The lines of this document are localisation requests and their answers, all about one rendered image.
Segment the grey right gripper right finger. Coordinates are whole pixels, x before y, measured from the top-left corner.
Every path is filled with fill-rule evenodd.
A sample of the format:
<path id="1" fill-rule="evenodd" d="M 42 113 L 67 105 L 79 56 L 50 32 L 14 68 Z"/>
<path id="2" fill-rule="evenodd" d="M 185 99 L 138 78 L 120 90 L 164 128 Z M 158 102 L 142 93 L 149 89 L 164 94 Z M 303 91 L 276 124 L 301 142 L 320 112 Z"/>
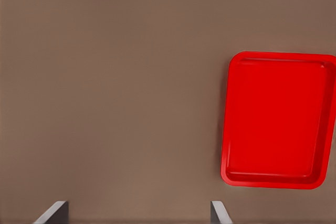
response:
<path id="1" fill-rule="evenodd" d="M 221 201 L 211 201 L 210 210 L 211 224 L 233 224 L 224 204 Z"/>

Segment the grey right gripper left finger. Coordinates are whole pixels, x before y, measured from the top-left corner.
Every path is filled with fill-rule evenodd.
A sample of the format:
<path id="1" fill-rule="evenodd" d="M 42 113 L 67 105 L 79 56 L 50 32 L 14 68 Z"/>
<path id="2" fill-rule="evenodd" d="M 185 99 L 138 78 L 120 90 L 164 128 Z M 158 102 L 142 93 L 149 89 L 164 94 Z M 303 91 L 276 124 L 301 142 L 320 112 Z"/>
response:
<path id="1" fill-rule="evenodd" d="M 69 202 L 55 202 L 33 224 L 69 224 Z"/>

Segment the red rectangular tray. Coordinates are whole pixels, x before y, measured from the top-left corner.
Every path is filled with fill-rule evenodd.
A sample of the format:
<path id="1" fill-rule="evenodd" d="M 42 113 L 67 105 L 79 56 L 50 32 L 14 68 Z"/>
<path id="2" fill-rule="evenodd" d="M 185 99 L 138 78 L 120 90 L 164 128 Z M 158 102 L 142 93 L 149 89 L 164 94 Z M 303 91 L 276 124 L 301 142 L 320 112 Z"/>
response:
<path id="1" fill-rule="evenodd" d="M 243 51 L 229 63 L 220 171 L 232 186 L 315 189 L 336 120 L 336 56 Z"/>

